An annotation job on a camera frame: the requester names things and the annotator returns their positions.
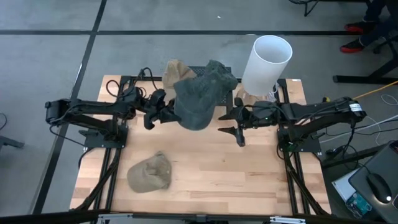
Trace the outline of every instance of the concrete floor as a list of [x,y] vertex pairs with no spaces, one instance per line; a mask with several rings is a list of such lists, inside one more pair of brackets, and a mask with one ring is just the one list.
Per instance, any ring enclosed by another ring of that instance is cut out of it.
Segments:
[[[0,29],[91,30],[100,0],[0,0]],[[363,3],[321,2],[308,17],[303,6],[274,0],[108,0],[100,30],[343,30],[345,23],[361,19]],[[88,61],[78,97],[95,100],[103,75],[136,75],[150,67],[161,75],[167,61],[179,58],[188,65],[206,65],[209,59],[232,67],[241,77],[254,35],[98,35]],[[0,112],[8,124],[0,134],[24,141],[23,150],[4,147],[0,152],[0,216],[27,214],[33,202],[44,163],[54,136],[44,121],[44,103],[68,98],[88,41],[88,35],[0,35]],[[350,36],[283,36],[294,55],[283,78],[301,78],[307,102],[322,97],[357,96],[378,85],[333,83],[333,75],[365,76],[390,59],[390,52],[374,55],[370,49],[359,54],[340,53],[339,46]],[[396,76],[398,70],[389,74]],[[398,98],[390,87],[361,100],[368,115],[380,121],[395,115],[395,106],[385,104],[381,94]],[[371,124],[365,119],[360,125]],[[382,129],[396,124],[383,124]],[[331,133],[348,130],[347,125],[330,128]],[[79,128],[70,126],[67,136],[83,142]],[[379,142],[394,139],[398,132],[382,133]],[[371,136],[355,136],[356,149],[375,146]],[[347,138],[322,144],[325,151],[344,144]],[[65,141],[51,184],[44,212],[69,208],[81,147]],[[342,167],[325,171],[330,183]],[[333,213],[349,217],[333,189],[330,189]]]

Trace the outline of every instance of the white tube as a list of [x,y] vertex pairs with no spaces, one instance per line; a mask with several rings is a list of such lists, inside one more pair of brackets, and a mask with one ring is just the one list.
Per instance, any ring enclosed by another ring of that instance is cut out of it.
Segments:
[[[375,125],[379,125],[379,124],[381,124],[381,123],[383,123],[383,122],[389,121],[389,120],[394,119],[394,118],[398,118],[398,114],[395,115],[395,116],[393,116],[393,117],[387,118],[387,119],[385,119],[385,120],[383,120],[383,121],[379,121],[379,122],[377,122],[377,123],[375,123],[375,124],[372,124],[372,125],[369,125],[369,126],[366,126],[366,127],[363,127],[363,128],[359,128],[359,129],[357,129],[355,132],[361,131],[361,130],[365,130],[365,129],[370,128],[370,127],[373,127],[373,126],[375,126]],[[347,135],[347,134],[351,134],[351,131],[348,131],[348,132],[346,132],[346,133],[340,134],[340,135],[338,135],[338,136],[336,136],[336,137],[333,137],[333,138],[330,138],[330,139],[326,139],[326,140],[324,140],[324,141],[320,141],[319,143],[325,143],[325,142],[334,140],[334,139],[336,139],[336,138],[340,138],[340,137],[342,137],[342,136],[344,136],[344,135]]]
[[283,38],[274,35],[259,37],[253,44],[243,73],[244,89],[250,95],[267,95],[272,91],[292,54],[292,47]]

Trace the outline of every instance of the wooden tabletop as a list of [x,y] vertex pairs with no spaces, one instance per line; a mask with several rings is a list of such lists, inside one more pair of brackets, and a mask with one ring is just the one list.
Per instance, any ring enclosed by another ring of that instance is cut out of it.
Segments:
[[[105,89],[108,80],[120,81],[119,75],[106,75],[98,101],[113,102]],[[162,88],[162,82],[156,82]],[[152,82],[138,82],[152,93]],[[287,80],[291,102],[305,104],[300,80]],[[117,93],[117,87],[110,89]],[[235,121],[218,121],[226,113],[217,107],[213,121],[201,131],[189,131],[178,123],[155,123],[144,128],[143,115],[129,121],[126,147],[122,150],[112,201],[115,212],[207,213],[217,215],[291,215],[284,162],[277,157],[276,126],[244,131],[246,146],[239,147],[234,136],[217,128],[235,126]],[[108,119],[107,116],[96,116]],[[135,193],[127,183],[127,171],[134,164],[163,151],[172,164],[172,182],[167,190]],[[104,149],[88,153],[82,160],[70,208],[84,201],[97,184]],[[300,153],[305,184],[330,212],[322,170],[311,153]],[[101,200],[104,208],[108,186]],[[299,189],[295,189],[298,209],[302,212]]]

